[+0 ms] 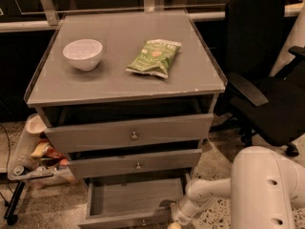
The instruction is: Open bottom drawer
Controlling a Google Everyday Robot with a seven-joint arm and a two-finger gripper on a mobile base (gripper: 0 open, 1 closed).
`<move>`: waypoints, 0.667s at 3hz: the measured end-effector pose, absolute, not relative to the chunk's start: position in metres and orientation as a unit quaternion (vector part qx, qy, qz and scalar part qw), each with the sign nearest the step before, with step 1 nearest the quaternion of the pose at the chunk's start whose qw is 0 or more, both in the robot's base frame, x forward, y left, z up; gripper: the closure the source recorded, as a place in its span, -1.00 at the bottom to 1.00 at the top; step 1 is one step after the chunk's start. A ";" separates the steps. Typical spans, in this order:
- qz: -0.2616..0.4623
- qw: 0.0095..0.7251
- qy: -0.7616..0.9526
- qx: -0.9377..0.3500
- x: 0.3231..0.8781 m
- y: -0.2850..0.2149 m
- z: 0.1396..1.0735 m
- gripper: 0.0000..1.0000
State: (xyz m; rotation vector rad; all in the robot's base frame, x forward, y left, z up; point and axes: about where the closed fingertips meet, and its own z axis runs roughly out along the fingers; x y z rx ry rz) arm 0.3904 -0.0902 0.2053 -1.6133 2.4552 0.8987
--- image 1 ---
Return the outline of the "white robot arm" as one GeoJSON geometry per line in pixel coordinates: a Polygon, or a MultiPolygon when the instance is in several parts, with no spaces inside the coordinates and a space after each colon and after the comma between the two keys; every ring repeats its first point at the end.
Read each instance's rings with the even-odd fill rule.
{"type": "Polygon", "coordinates": [[[305,167],[261,146],[245,148],[229,178],[187,183],[185,195],[171,205],[168,229],[190,224],[215,198],[231,201],[231,229],[295,229],[292,207],[305,205],[305,167]]]}

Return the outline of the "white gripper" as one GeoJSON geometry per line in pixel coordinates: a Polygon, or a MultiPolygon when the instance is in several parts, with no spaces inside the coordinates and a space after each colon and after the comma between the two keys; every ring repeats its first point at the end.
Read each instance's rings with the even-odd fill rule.
{"type": "Polygon", "coordinates": [[[181,229],[181,226],[189,225],[198,213],[198,204],[191,201],[172,203],[170,207],[173,223],[167,229],[181,229]]]}

